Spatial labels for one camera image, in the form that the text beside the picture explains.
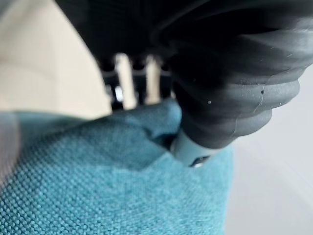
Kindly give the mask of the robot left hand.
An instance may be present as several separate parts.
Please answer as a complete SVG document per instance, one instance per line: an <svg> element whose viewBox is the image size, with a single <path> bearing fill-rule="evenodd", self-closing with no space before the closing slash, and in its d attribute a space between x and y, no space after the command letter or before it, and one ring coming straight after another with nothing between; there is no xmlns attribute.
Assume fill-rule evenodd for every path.
<svg viewBox="0 0 313 235"><path fill-rule="evenodd" d="M310 0L59 0L103 67L154 55L182 110L175 158L204 163L260 130L313 63Z"/></svg>

